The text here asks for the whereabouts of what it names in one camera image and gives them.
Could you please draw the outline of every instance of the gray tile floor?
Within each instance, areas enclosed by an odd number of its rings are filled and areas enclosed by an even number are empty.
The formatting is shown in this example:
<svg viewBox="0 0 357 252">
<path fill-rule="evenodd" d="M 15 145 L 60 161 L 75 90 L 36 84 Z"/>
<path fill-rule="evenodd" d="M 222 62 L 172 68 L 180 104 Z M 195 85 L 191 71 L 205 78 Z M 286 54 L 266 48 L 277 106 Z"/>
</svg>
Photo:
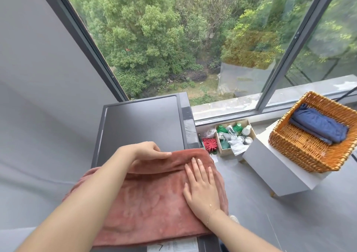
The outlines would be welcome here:
<svg viewBox="0 0 357 252">
<path fill-rule="evenodd" d="M 273 121 L 252 124 L 258 134 Z M 284 252 L 356 251 L 357 163 L 349 159 L 312 191 L 270 197 L 267 184 L 234 156 L 214 157 L 229 211 Z"/>
</svg>

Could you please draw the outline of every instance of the blue folded cloth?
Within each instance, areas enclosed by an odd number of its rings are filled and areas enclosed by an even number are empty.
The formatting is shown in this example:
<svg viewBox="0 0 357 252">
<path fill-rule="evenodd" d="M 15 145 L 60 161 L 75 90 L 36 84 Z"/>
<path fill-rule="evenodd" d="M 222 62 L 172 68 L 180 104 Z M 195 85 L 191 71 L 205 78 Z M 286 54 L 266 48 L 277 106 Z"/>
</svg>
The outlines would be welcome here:
<svg viewBox="0 0 357 252">
<path fill-rule="evenodd" d="M 293 112 L 289 122 L 325 143 L 341 143 L 346 139 L 348 127 L 329 118 L 314 108 L 302 104 Z"/>
</svg>

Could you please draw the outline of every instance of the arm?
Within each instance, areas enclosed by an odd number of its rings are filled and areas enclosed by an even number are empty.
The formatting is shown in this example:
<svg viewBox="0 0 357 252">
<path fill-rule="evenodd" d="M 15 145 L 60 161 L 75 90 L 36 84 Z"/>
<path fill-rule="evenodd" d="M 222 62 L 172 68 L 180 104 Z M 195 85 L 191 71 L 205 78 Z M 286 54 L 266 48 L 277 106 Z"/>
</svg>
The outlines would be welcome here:
<svg viewBox="0 0 357 252">
<path fill-rule="evenodd" d="M 221 209 L 218 191 L 211 167 L 208 176 L 202 162 L 193 158 L 192 167 L 185 166 L 190 185 L 184 188 L 185 199 L 194 214 L 215 233 L 230 252 L 279 252 L 262 238 L 234 222 Z"/>
<path fill-rule="evenodd" d="M 16 252 L 86 252 L 103 226 L 134 160 L 165 159 L 154 142 L 120 147 L 43 221 Z"/>
</svg>

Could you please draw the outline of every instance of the folded pink fabric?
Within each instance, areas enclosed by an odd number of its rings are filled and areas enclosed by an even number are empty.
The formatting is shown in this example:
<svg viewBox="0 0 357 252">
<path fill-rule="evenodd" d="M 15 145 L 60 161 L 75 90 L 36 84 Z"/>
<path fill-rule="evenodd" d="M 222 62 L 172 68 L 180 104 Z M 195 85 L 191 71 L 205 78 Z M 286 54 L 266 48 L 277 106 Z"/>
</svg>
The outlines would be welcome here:
<svg viewBox="0 0 357 252">
<path fill-rule="evenodd" d="M 192 169 L 192 157 L 201 159 L 206 171 L 211 166 L 221 209 L 228 214 L 223 178 L 208 152 L 175 151 L 165 160 L 133 164 L 93 246 L 148 244 L 210 233 L 192 213 L 182 194 L 185 182 L 189 183 L 184 165 L 187 163 Z M 98 169 L 92 168 L 84 174 L 69 194 Z"/>
</svg>

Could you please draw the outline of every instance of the forearm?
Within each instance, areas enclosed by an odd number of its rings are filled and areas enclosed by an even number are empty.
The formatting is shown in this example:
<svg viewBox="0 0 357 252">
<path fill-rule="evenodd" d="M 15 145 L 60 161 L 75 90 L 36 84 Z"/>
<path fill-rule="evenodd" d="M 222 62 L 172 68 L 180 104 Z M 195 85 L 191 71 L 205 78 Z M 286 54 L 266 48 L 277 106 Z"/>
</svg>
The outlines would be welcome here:
<svg viewBox="0 0 357 252">
<path fill-rule="evenodd" d="M 35 229 L 17 252 L 89 251 L 134 159 L 133 153 L 117 150 Z"/>
<path fill-rule="evenodd" d="M 234 222 L 221 210 L 211 214 L 208 228 L 222 240 L 230 252 L 280 252 L 273 245 Z"/>
</svg>

